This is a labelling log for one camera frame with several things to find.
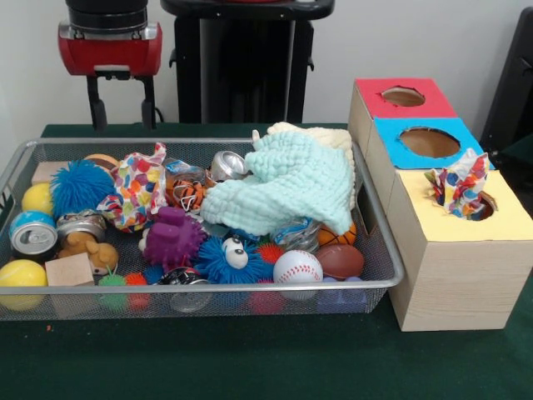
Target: green tablecloth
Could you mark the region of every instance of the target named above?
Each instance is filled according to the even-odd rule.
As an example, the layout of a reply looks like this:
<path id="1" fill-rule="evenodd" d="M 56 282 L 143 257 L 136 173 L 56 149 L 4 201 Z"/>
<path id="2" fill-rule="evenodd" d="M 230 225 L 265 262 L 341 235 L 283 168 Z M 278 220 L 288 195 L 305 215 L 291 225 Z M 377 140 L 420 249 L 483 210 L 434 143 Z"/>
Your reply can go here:
<path id="1" fill-rule="evenodd" d="M 164 124 L 155 136 L 254 127 Z M 124 134 L 147 133 L 109 129 Z M 51 126 L 43 136 L 93 135 Z M 0 343 L 6 399 L 526 399 L 533 282 L 503 331 L 403 333 L 385 297 L 368 315 L 4 322 Z"/>

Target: purple spiky ball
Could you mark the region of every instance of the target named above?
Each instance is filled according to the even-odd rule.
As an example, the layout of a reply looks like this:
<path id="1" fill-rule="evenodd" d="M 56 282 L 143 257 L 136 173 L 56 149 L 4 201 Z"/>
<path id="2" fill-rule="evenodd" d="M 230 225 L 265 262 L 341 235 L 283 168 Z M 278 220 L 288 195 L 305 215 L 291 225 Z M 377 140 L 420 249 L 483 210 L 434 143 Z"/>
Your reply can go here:
<path id="1" fill-rule="evenodd" d="M 190 265 L 205 240 L 202 226 L 182 209 L 162 207 L 147 235 L 142 255 L 150 264 L 161 264 L 167 273 Z"/>

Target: black machine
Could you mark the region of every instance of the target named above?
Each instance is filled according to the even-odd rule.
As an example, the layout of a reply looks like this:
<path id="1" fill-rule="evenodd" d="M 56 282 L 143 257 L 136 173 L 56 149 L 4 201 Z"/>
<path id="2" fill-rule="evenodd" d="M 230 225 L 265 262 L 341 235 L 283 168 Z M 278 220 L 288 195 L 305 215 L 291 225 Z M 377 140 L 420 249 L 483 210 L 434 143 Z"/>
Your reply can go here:
<path id="1" fill-rule="evenodd" d="M 161 0 L 176 16 L 182 123 L 300 123 L 311 20 L 335 0 Z"/>
<path id="2" fill-rule="evenodd" d="M 533 216 L 533 7 L 516 27 L 481 146 Z"/>

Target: soda can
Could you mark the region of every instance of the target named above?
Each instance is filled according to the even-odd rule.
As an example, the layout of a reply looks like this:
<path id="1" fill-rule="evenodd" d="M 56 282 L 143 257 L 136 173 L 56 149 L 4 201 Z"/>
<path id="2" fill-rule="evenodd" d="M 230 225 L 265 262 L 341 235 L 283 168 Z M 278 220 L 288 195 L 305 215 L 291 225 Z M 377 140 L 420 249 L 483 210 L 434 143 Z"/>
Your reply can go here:
<path id="1" fill-rule="evenodd" d="M 158 285 L 208 285 L 200 273 L 193 268 L 180 267 L 173 269 L 157 283 Z M 170 300 L 170 308 L 180 313 L 194 313 L 204 308 L 211 301 L 209 292 L 176 293 Z"/>
<path id="2" fill-rule="evenodd" d="M 11 222 L 9 239 L 15 258 L 44 263 L 56 253 L 56 224 L 44 212 L 22 212 Z"/>

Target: blue spiky toy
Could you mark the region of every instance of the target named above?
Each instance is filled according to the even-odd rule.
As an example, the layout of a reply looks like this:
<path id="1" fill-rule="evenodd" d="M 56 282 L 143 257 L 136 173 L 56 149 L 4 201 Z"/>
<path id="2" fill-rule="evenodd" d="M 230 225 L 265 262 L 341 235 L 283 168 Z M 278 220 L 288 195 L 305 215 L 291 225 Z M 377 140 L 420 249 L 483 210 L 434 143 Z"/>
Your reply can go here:
<path id="1" fill-rule="evenodd" d="M 255 246 L 244 242 L 242 250 L 247 254 L 246 265 L 232 266 L 227 257 L 230 250 L 223 247 L 219 237 L 211 237 L 200 246 L 194 268 L 209 283 L 248 284 L 272 279 L 272 265 L 262 261 Z"/>
<path id="2" fill-rule="evenodd" d="M 53 215 L 59 218 L 69 213 L 96 210 L 109 194 L 115 193 L 112 178 L 97 164 L 88 160 L 68 163 L 51 182 Z"/>

